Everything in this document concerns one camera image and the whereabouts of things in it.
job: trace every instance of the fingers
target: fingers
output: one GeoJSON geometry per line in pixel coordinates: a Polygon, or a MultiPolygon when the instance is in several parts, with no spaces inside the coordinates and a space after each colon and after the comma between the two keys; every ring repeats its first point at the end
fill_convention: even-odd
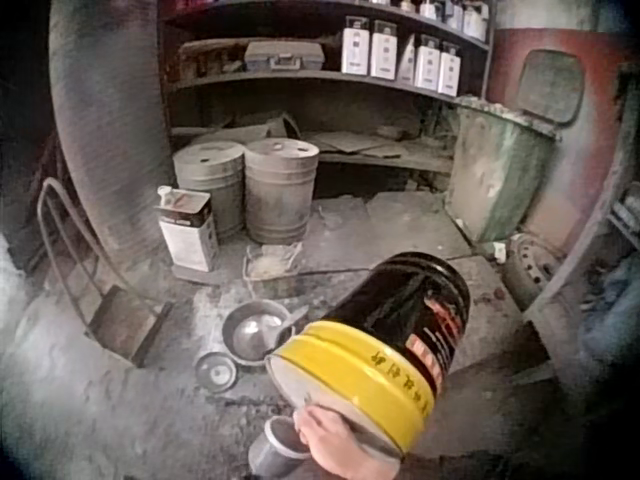
{"type": "Polygon", "coordinates": [[[296,424],[296,429],[299,431],[300,441],[305,445],[317,440],[323,433],[323,428],[316,419],[309,414],[306,408],[296,410],[293,413],[293,421],[296,424]]]}
{"type": "Polygon", "coordinates": [[[310,405],[305,407],[308,414],[325,430],[332,433],[348,434],[351,432],[342,415],[332,410],[310,405]]]}

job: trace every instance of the dirty floor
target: dirty floor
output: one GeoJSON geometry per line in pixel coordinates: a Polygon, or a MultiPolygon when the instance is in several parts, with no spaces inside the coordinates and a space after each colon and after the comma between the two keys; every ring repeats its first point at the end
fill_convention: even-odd
{"type": "MultiPolygon", "coordinates": [[[[174,304],[143,369],[123,364],[83,335],[51,275],[45,288],[35,292],[29,292],[24,279],[14,282],[15,298],[20,293],[32,300],[23,314],[14,302],[13,312],[5,311],[0,325],[5,448],[35,478],[188,480],[246,475],[246,451],[264,421],[290,413],[290,407],[264,370],[241,368],[236,386],[214,396],[196,384],[193,365],[203,353],[223,350],[224,316],[252,297],[241,275],[249,244],[239,235],[222,246],[213,285],[175,279],[164,253],[129,269],[127,277],[145,294],[174,304]]],[[[464,372],[509,349],[522,317],[487,261],[471,254],[439,196],[394,192],[367,203],[353,197],[314,202],[303,244],[304,292],[280,301],[290,311],[310,305],[310,318],[319,318],[369,268],[406,250],[451,260],[472,294],[467,333],[454,361],[458,373],[451,376],[457,379],[455,388],[436,407],[434,426],[418,443],[417,453],[508,450],[517,439],[531,435],[546,410],[528,409],[529,393],[506,400],[495,393],[497,385],[516,371],[504,367],[507,371],[495,374],[490,387],[478,383],[482,375],[464,372]],[[469,435],[462,412],[468,417],[480,404],[491,413],[469,435]],[[457,421],[449,422],[448,416],[457,421]]],[[[112,280],[102,266],[97,269],[101,282],[108,285],[112,280]]],[[[84,292],[84,308],[91,308],[95,295],[78,268],[67,270],[74,290],[84,292]]],[[[5,277],[14,273],[2,270],[5,277]]],[[[544,393],[543,407],[556,400],[554,395],[544,393]]]]}

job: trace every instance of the gray toolbox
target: gray toolbox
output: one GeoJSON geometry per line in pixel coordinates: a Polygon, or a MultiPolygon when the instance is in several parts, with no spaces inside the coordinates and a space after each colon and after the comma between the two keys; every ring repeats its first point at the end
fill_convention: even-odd
{"type": "Polygon", "coordinates": [[[312,42],[251,42],[244,54],[249,72],[322,70],[322,47],[312,42]]]}

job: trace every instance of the hand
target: hand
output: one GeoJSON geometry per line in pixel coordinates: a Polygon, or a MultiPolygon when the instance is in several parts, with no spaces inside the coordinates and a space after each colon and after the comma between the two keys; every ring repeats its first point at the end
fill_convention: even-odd
{"type": "Polygon", "coordinates": [[[321,407],[308,406],[293,414],[300,440],[325,470],[347,480],[392,480],[398,466],[366,453],[342,417],[321,407]]]}

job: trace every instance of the small metal bowl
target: small metal bowl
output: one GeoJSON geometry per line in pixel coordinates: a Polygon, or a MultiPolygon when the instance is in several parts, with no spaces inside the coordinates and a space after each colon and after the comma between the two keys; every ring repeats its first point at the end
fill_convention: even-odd
{"type": "MultiPolygon", "coordinates": [[[[234,309],[222,324],[222,341],[229,354],[240,365],[260,367],[268,353],[262,331],[269,326],[281,325],[289,317],[289,311],[271,300],[254,300],[234,309]]],[[[285,343],[295,333],[291,327],[289,334],[283,333],[280,344],[285,343]]]]}

